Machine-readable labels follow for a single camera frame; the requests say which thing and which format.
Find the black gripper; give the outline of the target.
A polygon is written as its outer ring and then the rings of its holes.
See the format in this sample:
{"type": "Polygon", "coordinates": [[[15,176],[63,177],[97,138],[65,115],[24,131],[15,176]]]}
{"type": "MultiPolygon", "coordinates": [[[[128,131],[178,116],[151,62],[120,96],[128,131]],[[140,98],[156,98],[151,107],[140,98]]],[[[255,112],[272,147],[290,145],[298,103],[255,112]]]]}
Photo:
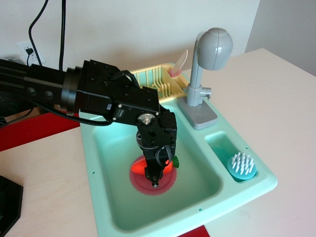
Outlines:
{"type": "Polygon", "coordinates": [[[163,172],[168,165],[173,161],[177,167],[177,157],[175,155],[175,148],[170,145],[164,146],[150,146],[145,143],[140,133],[136,133],[136,142],[142,150],[146,161],[144,168],[145,177],[152,183],[152,188],[159,187],[159,180],[163,177],[163,172]]]}

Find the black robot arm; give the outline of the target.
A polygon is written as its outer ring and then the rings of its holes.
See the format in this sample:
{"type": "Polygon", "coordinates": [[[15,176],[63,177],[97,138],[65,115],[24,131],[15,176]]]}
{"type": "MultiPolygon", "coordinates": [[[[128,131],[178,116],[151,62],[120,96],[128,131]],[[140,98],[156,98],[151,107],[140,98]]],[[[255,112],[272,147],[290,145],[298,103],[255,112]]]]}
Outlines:
{"type": "Polygon", "coordinates": [[[158,186],[175,155],[175,114],[160,104],[155,89],[140,86],[129,71],[94,60],[65,72],[1,60],[0,89],[66,119],[75,120],[79,112],[104,118],[95,122],[78,118],[80,123],[136,126],[137,142],[147,164],[145,177],[153,187],[158,186]]]}

